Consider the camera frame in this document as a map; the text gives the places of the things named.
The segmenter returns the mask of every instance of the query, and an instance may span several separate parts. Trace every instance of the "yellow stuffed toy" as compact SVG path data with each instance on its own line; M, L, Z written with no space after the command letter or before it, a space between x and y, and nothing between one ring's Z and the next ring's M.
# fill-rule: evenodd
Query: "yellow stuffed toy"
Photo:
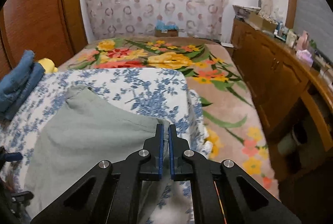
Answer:
M45 74L55 73L58 72L58 68L55 67L55 64L50 59L44 58L38 61L45 69Z

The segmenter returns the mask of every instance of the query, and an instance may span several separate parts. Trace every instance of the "folded blue cloth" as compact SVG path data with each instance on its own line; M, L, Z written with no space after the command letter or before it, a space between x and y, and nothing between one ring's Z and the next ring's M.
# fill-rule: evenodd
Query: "folded blue cloth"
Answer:
M13 119L42 78L45 70L34 57L32 51L24 51L19 64L0 81L0 119Z
M169 24L169 25L165 25L163 21L161 20L157 20L156 26L155 28L157 30L161 30L161 31L167 31L167 30L178 30L178 26L176 24Z

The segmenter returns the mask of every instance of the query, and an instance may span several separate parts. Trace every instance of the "blue plastic bag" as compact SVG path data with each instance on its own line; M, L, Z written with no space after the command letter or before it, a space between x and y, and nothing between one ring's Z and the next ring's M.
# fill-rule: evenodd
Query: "blue plastic bag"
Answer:
M178 30L179 29L176 24L165 25L164 22L161 20L157 20L155 28L157 30L161 30L162 32L167 31L167 30Z

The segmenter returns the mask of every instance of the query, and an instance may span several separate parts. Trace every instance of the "wooden dresser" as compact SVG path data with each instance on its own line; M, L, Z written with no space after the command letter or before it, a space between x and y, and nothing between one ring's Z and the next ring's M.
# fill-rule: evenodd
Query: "wooden dresser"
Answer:
M233 61L262 123L281 200L303 223L326 223L333 219L333 209L325 207L333 202L333 93L318 71L296 58L294 50L245 22L234 20L231 43L236 48ZM314 125L308 142L281 156L277 144L305 118Z

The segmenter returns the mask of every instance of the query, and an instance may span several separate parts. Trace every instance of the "wooden wardrobe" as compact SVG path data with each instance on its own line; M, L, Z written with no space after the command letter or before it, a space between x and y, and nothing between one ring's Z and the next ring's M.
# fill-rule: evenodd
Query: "wooden wardrobe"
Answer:
M18 64L24 50L32 50L36 60L49 58L59 66L87 44L85 40L74 48L63 4L62 0L6 1L0 11L0 79Z

